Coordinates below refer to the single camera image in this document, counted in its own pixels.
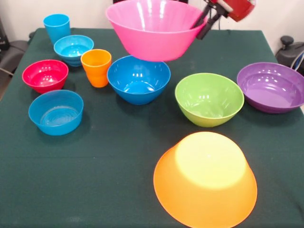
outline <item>white wall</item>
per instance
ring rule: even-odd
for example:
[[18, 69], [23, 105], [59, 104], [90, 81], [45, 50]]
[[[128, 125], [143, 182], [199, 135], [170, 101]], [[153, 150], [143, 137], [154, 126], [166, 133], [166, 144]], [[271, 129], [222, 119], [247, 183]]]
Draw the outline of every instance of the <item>white wall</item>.
[[[105, 9], [112, 0], [0, 0], [0, 17], [11, 41], [28, 39], [30, 32], [43, 27], [43, 18], [61, 12], [71, 18], [71, 26], [79, 28], [111, 28]], [[198, 8], [203, 0], [190, 0]], [[272, 50], [280, 47], [279, 38], [288, 34], [304, 41], [304, 0], [258, 0], [254, 11], [243, 21], [222, 19], [222, 29], [262, 30]]]

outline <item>orange cup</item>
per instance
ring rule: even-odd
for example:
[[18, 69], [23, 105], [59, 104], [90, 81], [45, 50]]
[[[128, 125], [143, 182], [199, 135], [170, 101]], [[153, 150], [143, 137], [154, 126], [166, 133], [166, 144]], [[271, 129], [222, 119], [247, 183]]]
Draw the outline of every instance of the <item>orange cup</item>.
[[102, 49], [92, 49], [81, 56], [81, 64], [92, 86], [101, 88], [109, 82], [107, 71], [112, 63], [110, 52]]
[[230, 228], [257, 200], [257, 182], [241, 149], [211, 132], [188, 135], [158, 161], [153, 177], [164, 209], [192, 228]]

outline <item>dark green cloth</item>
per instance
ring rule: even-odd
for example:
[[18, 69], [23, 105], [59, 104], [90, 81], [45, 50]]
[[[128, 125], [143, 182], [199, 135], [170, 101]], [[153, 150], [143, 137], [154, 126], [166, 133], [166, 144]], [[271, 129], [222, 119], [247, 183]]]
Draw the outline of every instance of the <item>dark green cloth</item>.
[[[111, 29], [72, 29], [91, 37], [113, 61], [127, 53]], [[0, 102], [0, 227], [179, 228], [159, 204], [153, 171], [161, 155], [190, 133], [214, 131], [243, 150], [258, 198], [240, 228], [303, 227], [304, 118], [300, 109], [265, 114], [245, 103], [227, 123], [197, 127], [178, 108], [176, 84], [212, 72], [236, 81], [247, 64], [275, 62], [261, 31], [211, 31], [180, 59], [168, 62], [168, 87], [152, 103], [131, 105], [108, 85], [93, 88], [82, 67], [70, 67], [65, 89], [85, 103], [81, 125], [65, 136], [43, 134], [30, 121], [36, 92], [21, 79], [31, 63], [59, 59], [38, 29]]]

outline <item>purple bowl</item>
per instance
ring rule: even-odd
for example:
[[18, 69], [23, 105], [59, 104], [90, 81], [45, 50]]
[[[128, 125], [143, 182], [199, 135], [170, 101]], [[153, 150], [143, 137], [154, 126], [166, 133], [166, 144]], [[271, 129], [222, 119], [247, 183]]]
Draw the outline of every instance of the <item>purple bowl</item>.
[[270, 114], [286, 113], [304, 104], [304, 77], [278, 63], [250, 64], [237, 75], [247, 102]]

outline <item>robotic arm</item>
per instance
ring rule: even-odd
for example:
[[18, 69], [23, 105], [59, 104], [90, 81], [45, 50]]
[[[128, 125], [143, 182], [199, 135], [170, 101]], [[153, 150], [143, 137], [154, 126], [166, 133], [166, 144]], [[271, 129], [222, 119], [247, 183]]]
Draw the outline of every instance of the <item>robotic arm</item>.
[[204, 18], [208, 13], [215, 9], [216, 15], [210, 18], [203, 27], [203, 29], [197, 34], [197, 39], [203, 39], [205, 35], [211, 30], [214, 23], [221, 17], [231, 17], [234, 21], [238, 22], [244, 19], [254, 9], [256, 0], [204, 0], [207, 2], [207, 6], [199, 16], [197, 21], [194, 23], [192, 28], [201, 25]]

